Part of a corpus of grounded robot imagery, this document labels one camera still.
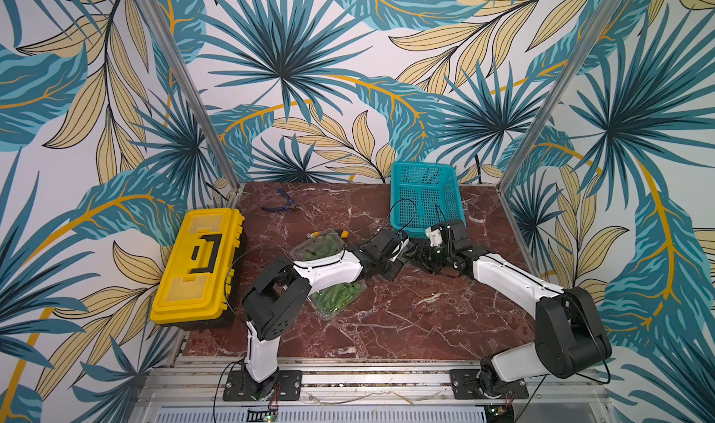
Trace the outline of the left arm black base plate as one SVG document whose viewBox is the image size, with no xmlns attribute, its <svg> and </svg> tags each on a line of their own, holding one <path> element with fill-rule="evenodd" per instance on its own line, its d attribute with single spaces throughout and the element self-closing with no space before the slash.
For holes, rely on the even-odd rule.
<svg viewBox="0 0 715 423">
<path fill-rule="evenodd" d="M 247 371 L 235 370 L 228 374 L 223 391 L 225 402 L 262 402 L 277 398 L 282 402 L 300 399 L 303 372 L 277 370 L 262 382 L 256 382 Z"/>
</svg>

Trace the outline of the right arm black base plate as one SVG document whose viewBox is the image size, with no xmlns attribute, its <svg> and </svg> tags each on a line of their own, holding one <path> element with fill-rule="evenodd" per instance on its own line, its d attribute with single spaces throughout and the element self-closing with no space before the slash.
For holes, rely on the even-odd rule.
<svg viewBox="0 0 715 423">
<path fill-rule="evenodd" d="M 452 369 L 449 377 L 455 400 L 521 400 L 529 397 L 523 379 L 506 382 L 489 370 Z"/>
</svg>

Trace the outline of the teal perforated plastic basket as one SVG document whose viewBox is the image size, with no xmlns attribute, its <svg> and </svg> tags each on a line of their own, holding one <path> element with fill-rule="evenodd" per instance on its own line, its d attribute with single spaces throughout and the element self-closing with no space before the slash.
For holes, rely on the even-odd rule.
<svg viewBox="0 0 715 423">
<path fill-rule="evenodd" d="M 391 171 L 390 223 L 411 239 L 426 238 L 437 223 L 465 220 L 456 171 L 430 162 L 395 162 Z"/>
</svg>

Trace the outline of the aluminium frame post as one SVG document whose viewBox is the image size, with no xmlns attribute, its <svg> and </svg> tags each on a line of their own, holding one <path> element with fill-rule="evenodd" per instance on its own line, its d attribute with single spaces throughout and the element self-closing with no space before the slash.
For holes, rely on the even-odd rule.
<svg viewBox="0 0 715 423">
<path fill-rule="evenodd" d="M 500 195 L 503 195 L 514 184 L 517 172 L 526 160 L 530 149 L 545 128 L 547 120 L 559 104 L 570 82 L 577 75 L 588 55 L 600 40 L 601 34 L 607 28 L 620 2 L 621 0 L 603 0 L 595 10 L 593 19 L 585 27 L 583 38 L 577 41 L 570 58 L 566 61 L 565 68 L 556 78 L 556 82 L 554 82 L 552 89 L 549 91 L 544 104 L 539 108 L 532 126 L 523 136 L 521 145 L 515 151 L 508 169 L 506 169 L 498 183 L 497 190 Z"/>
<path fill-rule="evenodd" d="M 163 18 L 163 13 L 159 8 L 158 1 L 136 0 L 136 2 L 150 30 L 154 33 L 158 46 L 165 55 L 169 69 L 173 72 L 176 82 L 182 94 L 185 96 L 185 100 L 197 118 L 199 128 L 206 137 L 208 146 L 216 157 L 223 177 L 227 180 L 231 191 L 238 193 L 241 188 L 240 181 L 234 172 L 232 163 L 226 155 L 225 149 L 219 139 L 219 134 L 217 134 L 212 124 L 208 110 L 206 110 L 197 88 L 193 80 L 191 80 L 187 65 L 184 63 L 184 58 L 171 33 L 169 23 Z"/>
</svg>

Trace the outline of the clear clamshell pepper container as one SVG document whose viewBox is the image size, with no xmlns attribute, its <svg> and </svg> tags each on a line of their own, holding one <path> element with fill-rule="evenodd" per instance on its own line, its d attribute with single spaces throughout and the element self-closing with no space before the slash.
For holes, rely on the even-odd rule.
<svg viewBox="0 0 715 423">
<path fill-rule="evenodd" d="M 318 316 L 328 321 L 351 305 L 366 288 L 363 281 L 341 283 L 312 294 L 309 300 Z"/>
<path fill-rule="evenodd" d="M 310 234 L 305 242 L 290 250 L 289 255 L 294 261 L 309 262 L 340 255 L 344 248 L 346 243 L 341 235 L 333 229 L 327 229 Z"/>
</svg>

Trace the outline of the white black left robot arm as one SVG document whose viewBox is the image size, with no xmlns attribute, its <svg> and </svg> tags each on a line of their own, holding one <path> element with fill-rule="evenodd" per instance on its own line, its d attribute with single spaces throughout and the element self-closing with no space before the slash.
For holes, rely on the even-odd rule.
<svg viewBox="0 0 715 423">
<path fill-rule="evenodd" d="M 400 254 L 408 245 L 403 230 L 380 229 L 367 242 L 311 261 L 277 257 L 245 292 L 241 307 L 248 328 L 243 370 L 254 386 L 273 385 L 280 338 L 290 330 L 309 296 L 335 285 L 401 271 Z"/>
</svg>

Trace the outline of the white vented front panel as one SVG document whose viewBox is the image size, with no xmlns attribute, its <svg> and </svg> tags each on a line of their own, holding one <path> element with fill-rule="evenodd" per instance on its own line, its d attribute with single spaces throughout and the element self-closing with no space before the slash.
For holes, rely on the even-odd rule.
<svg viewBox="0 0 715 423">
<path fill-rule="evenodd" d="M 256 408 L 163 407 L 148 422 L 485 422 L 482 406 L 287 406 L 271 417 Z"/>
</svg>

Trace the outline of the left aluminium frame post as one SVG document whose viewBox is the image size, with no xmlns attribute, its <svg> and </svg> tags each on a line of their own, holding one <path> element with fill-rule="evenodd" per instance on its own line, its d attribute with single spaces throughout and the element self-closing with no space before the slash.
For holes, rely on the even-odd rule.
<svg viewBox="0 0 715 423">
<path fill-rule="evenodd" d="M 231 191 L 238 193 L 241 188 L 240 181 L 234 172 L 232 163 L 226 155 L 225 149 L 219 139 L 219 134 L 217 134 L 212 124 L 208 110 L 206 110 L 197 88 L 193 80 L 191 80 L 187 65 L 184 63 L 184 58 L 171 33 L 169 23 L 163 18 L 163 13 L 159 8 L 158 1 L 136 0 L 136 2 L 150 30 L 154 33 L 158 46 L 165 55 L 169 69 L 173 72 L 176 82 L 182 94 L 185 96 L 185 100 L 197 118 L 199 128 L 206 137 L 208 146 L 216 157 L 223 177 L 227 180 Z"/>
</svg>

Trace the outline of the yellow black utility knife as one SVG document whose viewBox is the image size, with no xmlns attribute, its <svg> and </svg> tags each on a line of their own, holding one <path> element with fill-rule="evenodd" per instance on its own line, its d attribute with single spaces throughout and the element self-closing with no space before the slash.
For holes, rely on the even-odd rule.
<svg viewBox="0 0 715 423">
<path fill-rule="evenodd" d="M 318 238 L 319 236 L 325 236 L 325 235 L 335 235 L 338 238 L 345 240 L 349 237 L 350 232 L 347 230 L 344 230 L 344 229 L 338 229 L 338 230 L 326 229 L 323 231 L 315 231 L 315 232 L 309 233 L 307 235 L 307 237 L 308 238 Z"/>
</svg>

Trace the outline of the right aluminium frame post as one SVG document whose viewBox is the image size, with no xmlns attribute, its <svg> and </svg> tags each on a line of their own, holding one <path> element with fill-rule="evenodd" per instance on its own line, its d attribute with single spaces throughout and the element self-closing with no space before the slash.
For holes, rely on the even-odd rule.
<svg viewBox="0 0 715 423">
<path fill-rule="evenodd" d="M 601 34 L 607 28 L 620 2 L 621 0 L 603 0 L 595 10 L 593 19 L 585 27 L 583 38 L 577 41 L 570 58 L 566 61 L 565 68 L 556 78 L 556 82 L 554 82 L 552 89 L 549 91 L 544 104 L 539 108 L 532 126 L 523 136 L 521 145 L 515 151 L 508 169 L 506 169 L 498 183 L 497 190 L 500 195 L 503 195 L 514 184 L 517 172 L 526 160 L 530 149 L 545 128 L 547 120 L 559 104 L 570 82 L 577 75 L 588 55 L 600 40 Z"/>
</svg>

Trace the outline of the blue handled pliers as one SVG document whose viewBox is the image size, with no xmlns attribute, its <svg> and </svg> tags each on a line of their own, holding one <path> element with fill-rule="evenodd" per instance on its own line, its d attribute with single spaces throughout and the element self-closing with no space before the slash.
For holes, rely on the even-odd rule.
<svg viewBox="0 0 715 423">
<path fill-rule="evenodd" d="M 280 188 L 278 188 L 277 193 L 282 197 L 282 203 L 264 205 L 262 207 L 262 210 L 264 212 L 272 214 L 288 213 L 290 211 L 298 211 L 300 209 L 300 207 L 295 203 L 294 199 L 292 199 L 292 196 L 290 196 L 290 194 L 288 194 L 285 190 L 281 190 Z"/>
</svg>

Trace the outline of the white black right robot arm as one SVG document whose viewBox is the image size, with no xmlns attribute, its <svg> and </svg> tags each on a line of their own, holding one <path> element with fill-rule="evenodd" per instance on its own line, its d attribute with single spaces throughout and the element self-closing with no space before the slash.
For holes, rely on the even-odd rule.
<svg viewBox="0 0 715 423">
<path fill-rule="evenodd" d="M 460 220 L 436 224 L 407 252 L 411 264 L 431 274 L 453 270 L 487 285 L 534 319 L 534 341 L 485 357 L 478 393 L 524 397 L 525 379 L 580 376 L 605 365 L 613 349 L 590 293 L 541 280 L 497 252 L 472 242 Z"/>
</svg>

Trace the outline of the yellow plastic toolbox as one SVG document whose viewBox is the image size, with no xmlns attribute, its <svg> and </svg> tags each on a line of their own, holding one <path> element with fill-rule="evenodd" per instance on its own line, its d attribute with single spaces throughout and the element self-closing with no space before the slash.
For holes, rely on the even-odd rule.
<svg viewBox="0 0 715 423">
<path fill-rule="evenodd" d="M 243 224 L 244 216 L 236 209 L 185 215 L 153 301 L 153 324 L 193 331 L 234 322 L 228 298 Z"/>
</svg>

